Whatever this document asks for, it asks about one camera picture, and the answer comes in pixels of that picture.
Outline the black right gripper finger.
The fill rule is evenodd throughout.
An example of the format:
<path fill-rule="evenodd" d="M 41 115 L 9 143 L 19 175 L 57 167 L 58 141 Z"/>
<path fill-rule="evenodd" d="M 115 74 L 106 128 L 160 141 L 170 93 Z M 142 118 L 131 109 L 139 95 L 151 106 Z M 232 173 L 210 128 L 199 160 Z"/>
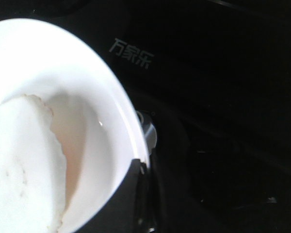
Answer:
<path fill-rule="evenodd" d="M 131 161 L 122 183 L 108 202 L 77 232 L 148 233 L 149 177 L 145 163 Z"/>

